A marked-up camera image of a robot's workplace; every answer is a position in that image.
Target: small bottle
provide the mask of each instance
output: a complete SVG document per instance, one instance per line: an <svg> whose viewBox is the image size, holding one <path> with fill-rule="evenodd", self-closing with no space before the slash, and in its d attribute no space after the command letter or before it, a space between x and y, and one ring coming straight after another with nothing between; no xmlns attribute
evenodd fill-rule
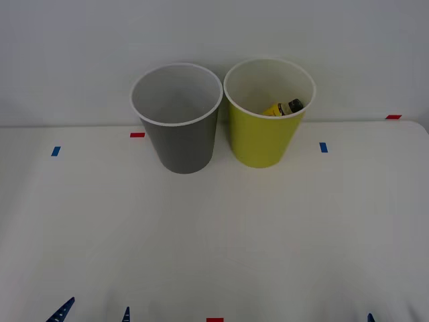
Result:
<svg viewBox="0 0 429 322"><path fill-rule="evenodd" d="M294 99L288 104L276 103L272 105L268 110L262 113L265 116L285 116L301 111L304 108L299 99Z"/></svg>

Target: blue tape marker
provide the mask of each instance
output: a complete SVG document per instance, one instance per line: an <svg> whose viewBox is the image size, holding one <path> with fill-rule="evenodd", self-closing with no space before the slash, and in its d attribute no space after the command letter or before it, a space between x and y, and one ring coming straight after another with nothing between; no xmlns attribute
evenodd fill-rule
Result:
<svg viewBox="0 0 429 322"><path fill-rule="evenodd" d="M322 151L322 153L328 153L328 148L326 147L326 143L324 142L320 142L320 151Z"/></svg>
<svg viewBox="0 0 429 322"><path fill-rule="evenodd" d="M52 154L51 154L51 156L57 156L58 155L58 153L59 153L59 151L60 151L60 146L56 146L55 148L54 148L54 151L52 151Z"/></svg>

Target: white wall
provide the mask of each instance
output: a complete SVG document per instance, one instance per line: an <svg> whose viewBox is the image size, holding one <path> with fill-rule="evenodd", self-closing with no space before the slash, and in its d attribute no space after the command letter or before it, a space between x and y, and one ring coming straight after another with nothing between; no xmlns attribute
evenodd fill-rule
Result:
<svg viewBox="0 0 429 322"><path fill-rule="evenodd" d="M258 55L312 74L307 119L429 125L428 12L426 0L1 0L0 125L138 123L128 94L148 68L189 61L223 78Z"/></svg>

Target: paper cup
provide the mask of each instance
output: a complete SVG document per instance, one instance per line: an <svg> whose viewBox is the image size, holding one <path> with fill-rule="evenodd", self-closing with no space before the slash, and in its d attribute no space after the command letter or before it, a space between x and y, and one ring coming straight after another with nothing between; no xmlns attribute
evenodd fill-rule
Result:
<svg viewBox="0 0 429 322"><path fill-rule="evenodd" d="M293 62L261 58L241 62L224 81L229 100L231 147L238 160L253 168L280 161L306 110L316 96L312 77ZM304 108L281 117L261 115L275 103L299 99Z"/></svg>
<svg viewBox="0 0 429 322"><path fill-rule="evenodd" d="M131 106L162 164L176 173L192 173L212 158L222 96L222 84L213 72L176 63L151 70L137 81Z"/></svg>

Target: black bottle cap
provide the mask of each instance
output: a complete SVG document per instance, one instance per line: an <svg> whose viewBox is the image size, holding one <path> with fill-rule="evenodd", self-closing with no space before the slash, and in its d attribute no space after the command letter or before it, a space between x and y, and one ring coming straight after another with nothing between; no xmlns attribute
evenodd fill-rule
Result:
<svg viewBox="0 0 429 322"><path fill-rule="evenodd" d="M289 102L289 108L292 111L292 113L296 113L298 111L301 111L304 108L304 106L299 99L294 99L293 101Z"/></svg>

